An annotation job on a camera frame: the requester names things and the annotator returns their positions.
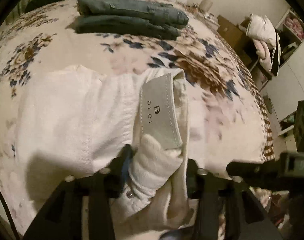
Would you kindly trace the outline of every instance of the clothing label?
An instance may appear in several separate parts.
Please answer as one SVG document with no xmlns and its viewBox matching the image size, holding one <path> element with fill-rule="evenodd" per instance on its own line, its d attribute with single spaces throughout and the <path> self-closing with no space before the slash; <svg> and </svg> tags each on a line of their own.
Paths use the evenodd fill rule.
<svg viewBox="0 0 304 240">
<path fill-rule="evenodd" d="M 143 133 L 152 135 L 164 149 L 174 149 L 182 145 L 170 73 L 143 85 L 140 114 Z"/>
</svg>

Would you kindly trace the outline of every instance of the floor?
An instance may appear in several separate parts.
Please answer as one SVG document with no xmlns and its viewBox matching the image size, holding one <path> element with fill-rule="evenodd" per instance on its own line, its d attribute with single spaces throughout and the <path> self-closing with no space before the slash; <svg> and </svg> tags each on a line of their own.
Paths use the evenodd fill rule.
<svg viewBox="0 0 304 240">
<path fill-rule="evenodd" d="M 260 72 L 258 68 L 254 68 L 251 72 L 252 79 L 254 80 L 258 89 L 262 88 L 262 81 L 265 80 L 264 76 Z M 268 111 L 268 118 L 270 120 L 272 137 L 273 137 L 273 149 L 276 159 L 280 157 L 280 154 L 287 150 L 286 139 L 283 136 L 278 136 L 278 133 L 281 132 L 281 127 L 279 125 L 278 118 L 275 114 L 275 111 L 272 106 L 272 114 Z"/>
</svg>

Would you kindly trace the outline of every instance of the brown box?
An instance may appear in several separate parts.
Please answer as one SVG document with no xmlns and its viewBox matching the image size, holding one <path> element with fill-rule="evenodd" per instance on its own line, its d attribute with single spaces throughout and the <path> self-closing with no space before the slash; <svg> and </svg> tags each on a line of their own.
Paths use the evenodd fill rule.
<svg viewBox="0 0 304 240">
<path fill-rule="evenodd" d="M 250 40 L 237 26 L 229 22 L 226 18 L 218 16 L 220 27 L 218 33 L 224 38 L 228 44 L 238 53 L 244 48 L 246 43 Z"/>
</svg>

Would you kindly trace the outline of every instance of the bed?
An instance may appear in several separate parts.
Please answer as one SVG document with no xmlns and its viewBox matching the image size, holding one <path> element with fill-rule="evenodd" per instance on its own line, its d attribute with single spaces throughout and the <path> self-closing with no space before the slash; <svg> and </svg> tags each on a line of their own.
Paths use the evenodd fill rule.
<svg viewBox="0 0 304 240">
<path fill-rule="evenodd" d="M 76 0 L 38 8 L 0 32 L 0 188 L 20 233 L 26 231 L 36 209 L 15 159 L 15 124 L 21 96 L 35 75 L 69 65 L 106 75 L 181 68 L 190 103 L 189 158 L 221 176 L 226 176 L 225 166 L 233 159 L 263 162 L 274 158 L 263 100 L 234 50 L 184 4 L 148 1 L 172 3 L 186 12 L 189 23 L 176 41 L 77 34 L 72 28 L 79 16 Z M 268 193 L 256 193 L 265 203 Z"/>
</svg>

